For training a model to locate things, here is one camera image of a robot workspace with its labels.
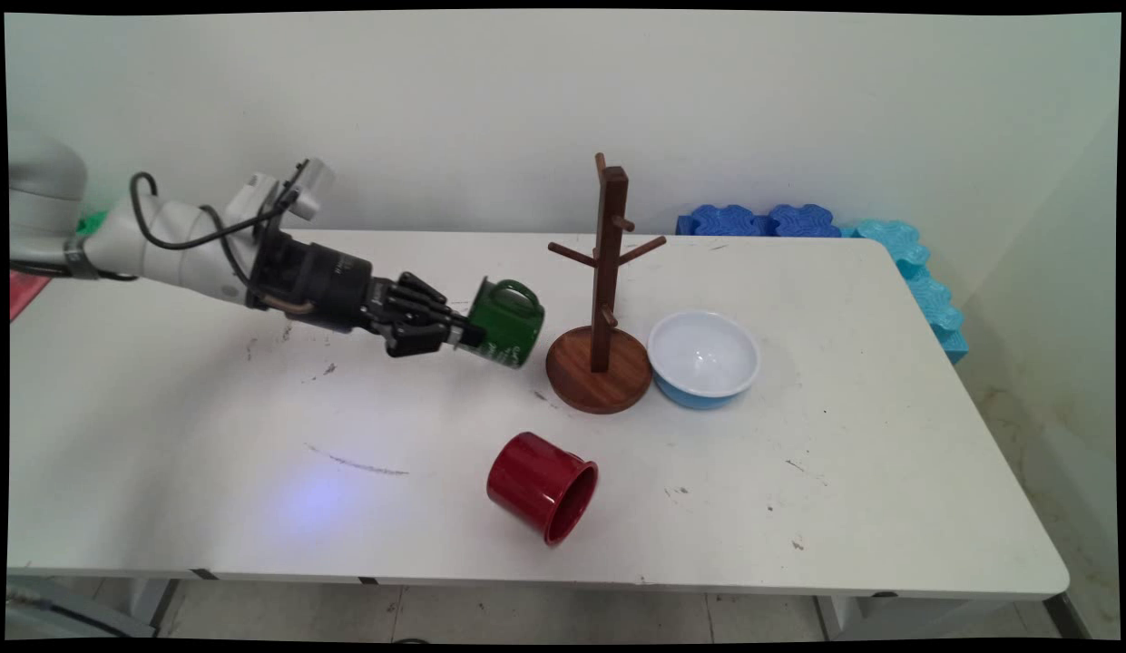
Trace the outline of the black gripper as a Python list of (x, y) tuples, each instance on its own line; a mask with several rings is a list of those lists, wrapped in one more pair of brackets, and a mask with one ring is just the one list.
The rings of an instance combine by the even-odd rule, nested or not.
[[(476, 347), (486, 339), (484, 326), (456, 314), (441, 293), (413, 272), (375, 278), (368, 261), (283, 231), (263, 232), (249, 280), (257, 290), (249, 294), (251, 308), (279, 310), (291, 321), (336, 332), (381, 330), (392, 358), (435, 354), (445, 345)], [(373, 302), (377, 290), (381, 306)]]

